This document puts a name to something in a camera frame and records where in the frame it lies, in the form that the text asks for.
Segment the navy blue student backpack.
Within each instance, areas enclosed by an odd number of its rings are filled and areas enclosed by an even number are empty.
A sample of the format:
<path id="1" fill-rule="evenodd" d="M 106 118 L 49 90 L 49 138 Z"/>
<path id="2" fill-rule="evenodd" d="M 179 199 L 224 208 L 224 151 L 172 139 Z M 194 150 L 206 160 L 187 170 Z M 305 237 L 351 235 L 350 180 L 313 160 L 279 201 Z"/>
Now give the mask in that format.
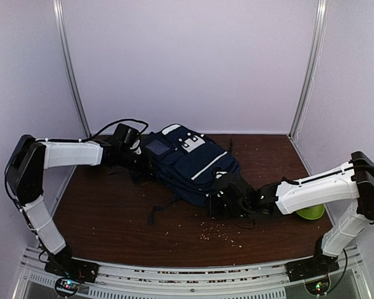
<path id="1" fill-rule="evenodd" d="M 240 164 L 230 152 L 206 135 L 172 124 L 146 136 L 143 149 L 150 159 L 155 178 L 173 192 L 171 201 L 183 199 L 206 208 L 208 194 L 225 193 L 236 198 L 230 190 L 213 187 L 213 171 L 219 169 L 236 174 L 241 171 Z"/>

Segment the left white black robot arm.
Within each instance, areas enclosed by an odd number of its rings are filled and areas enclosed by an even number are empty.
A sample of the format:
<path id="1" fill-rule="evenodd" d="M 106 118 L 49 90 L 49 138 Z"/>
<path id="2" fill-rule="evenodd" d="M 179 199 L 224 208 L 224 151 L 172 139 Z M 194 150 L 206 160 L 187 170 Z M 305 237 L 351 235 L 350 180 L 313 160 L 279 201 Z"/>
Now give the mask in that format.
<path id="1" fill-rule="evenodd" d="M 141 129 L 128 125 L 127 119 L 112 123 L 115 130 L 102 136 L 104 128 L 85 138 L 35 138 L 22 135 L 4 170 L 8 197 L 22 214 L 28 229 L 48 253 L 49 261 L 63 276 L 77 271 L 77 262 L 65 237 L 53 219 L 54 201 L 45 198 L 46 179 L 63 174 L 59 189 L 65 190 L 79 166 L 121 167 L 134 171 L 143 166 L 140 158 Z"/>

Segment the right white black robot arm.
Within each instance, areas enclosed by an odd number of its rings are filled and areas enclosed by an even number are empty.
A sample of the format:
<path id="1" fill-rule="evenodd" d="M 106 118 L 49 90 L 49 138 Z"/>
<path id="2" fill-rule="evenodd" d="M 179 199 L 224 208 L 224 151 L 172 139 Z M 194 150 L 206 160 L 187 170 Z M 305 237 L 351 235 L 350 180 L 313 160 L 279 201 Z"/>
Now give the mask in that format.
<path id="1" fill-rule="evenodd" d="M 253 221 L 319 204 L 350 200 L 337 225 L 321 236 L 312 257 L 286 264 L 288 274 L 304 278 L 338 270 L 338 256 L 366 225 L 374 224 L 374 162 L 356 151 L 346 163 L 303 179 L 280 181 L 255 190 L 240 174 L 216 171 L 206 204 L 211 217 L 228 215 Z"/>

